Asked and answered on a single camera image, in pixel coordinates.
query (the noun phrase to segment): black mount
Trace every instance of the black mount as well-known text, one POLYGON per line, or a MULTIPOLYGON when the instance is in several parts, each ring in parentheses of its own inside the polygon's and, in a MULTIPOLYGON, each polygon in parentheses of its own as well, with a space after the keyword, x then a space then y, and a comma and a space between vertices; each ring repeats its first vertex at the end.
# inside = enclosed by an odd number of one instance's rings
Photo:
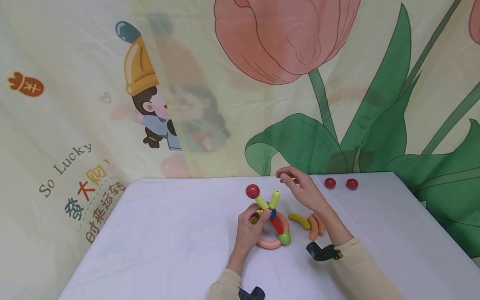
POLYGON ((340 256, 341 252, 335 250, 334 246, 331 244, 322 249, 313 241, 307 245, 307 251, 312 258, 318 262, 324 262, 332 258, 335 260, 342 258, 342 256, 340 256))
POLYGON ((239 298, 240 300, 264 300, 265 292, 259 287, 255 287, 251 294, 247 293, 243 289, 240 289, 239 298))

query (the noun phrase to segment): yellow hat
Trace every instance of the yellow hat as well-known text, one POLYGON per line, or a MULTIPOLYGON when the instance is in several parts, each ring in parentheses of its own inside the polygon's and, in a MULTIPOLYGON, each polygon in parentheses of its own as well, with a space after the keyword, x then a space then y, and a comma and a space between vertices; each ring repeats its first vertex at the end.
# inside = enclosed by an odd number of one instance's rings
POLYGON ((136 96, 147 88, 158 85, 158 79, 142 37, 130 45, 125 56, 124 68, 126 90, 130 96, 136 96))

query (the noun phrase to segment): person's right hand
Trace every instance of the person's right hand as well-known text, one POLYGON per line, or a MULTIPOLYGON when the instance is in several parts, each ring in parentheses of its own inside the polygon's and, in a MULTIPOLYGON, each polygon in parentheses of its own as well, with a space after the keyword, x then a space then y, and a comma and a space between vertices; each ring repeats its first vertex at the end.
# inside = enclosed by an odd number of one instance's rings
POLYGON ((326 202, 310 175, 289 166, 280 168, 276 172, 276 177, 280 178, 280 182, 288 186, 295 198, 310 210, 318 212, 322 202, 326 202))

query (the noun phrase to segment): curtain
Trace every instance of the curtain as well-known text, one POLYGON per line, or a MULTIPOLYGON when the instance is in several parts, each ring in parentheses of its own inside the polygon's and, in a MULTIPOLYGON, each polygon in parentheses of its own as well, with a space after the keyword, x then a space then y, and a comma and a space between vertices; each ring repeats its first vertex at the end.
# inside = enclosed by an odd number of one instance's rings
POLYGON ((57 298, 135 180, 286 165, 396 173, 480 264, 480 1, 0 7, 0 298, 57 298))

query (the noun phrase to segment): yellow banana-shaped piece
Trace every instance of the yellow banana-shaped piece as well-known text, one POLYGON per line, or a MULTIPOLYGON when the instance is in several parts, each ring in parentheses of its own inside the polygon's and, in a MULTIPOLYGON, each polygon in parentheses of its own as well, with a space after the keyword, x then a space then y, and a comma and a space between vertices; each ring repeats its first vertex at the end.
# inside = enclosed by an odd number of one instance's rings
POLYGON ((307 221, 307 219, 305 219, 303 216, 299 214, 288 214, 288 218, 292 221, 299 223, 305 230, 311 229, 309 221, 307 221))

